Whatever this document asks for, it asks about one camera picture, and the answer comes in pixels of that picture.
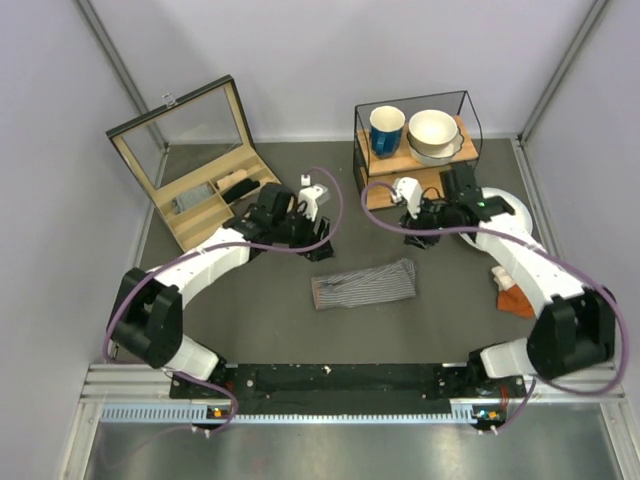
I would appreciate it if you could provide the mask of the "grey striped underwear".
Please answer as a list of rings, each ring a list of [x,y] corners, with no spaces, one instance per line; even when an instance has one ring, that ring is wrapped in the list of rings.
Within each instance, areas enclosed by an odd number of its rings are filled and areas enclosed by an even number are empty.
[[[414,298],[417,295],[416,285],[417,267],[408,258],[379,267],[311,279],[313,301],[319,311]]]

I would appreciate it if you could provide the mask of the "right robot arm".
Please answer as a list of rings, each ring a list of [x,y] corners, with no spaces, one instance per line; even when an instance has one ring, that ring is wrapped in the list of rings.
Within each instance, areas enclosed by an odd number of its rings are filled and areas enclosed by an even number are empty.
[[[472,167],[459,164],[441,173],[443,197],[429,199],[420,183],[403,177],[392,199],[403,203],[406,242],[435,244],[441,229],[453,228],[489,254],[522,291],[535,323],[526,338],[472,352],[466,380],[487,396],[504,377],[536,375],[546,381],[610,360],[616,317],[601,292],[544,258],[507,195],[477,185]]]

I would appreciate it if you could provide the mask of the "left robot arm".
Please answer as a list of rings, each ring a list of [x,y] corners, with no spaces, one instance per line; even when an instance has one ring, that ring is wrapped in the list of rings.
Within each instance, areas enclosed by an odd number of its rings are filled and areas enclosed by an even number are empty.
[[[205,396],[220,394],[227,382],[225,361],[185,334],[184,308],[263,251],[294,251],[311,261],[331,257],[330,222],[319,214],[328,198],[329,190],[321,184],[293,192],[267,183],[254,203],[200,245],[149,272],[129,270],[116,296],[108,340],[154,369],[192,377]]]

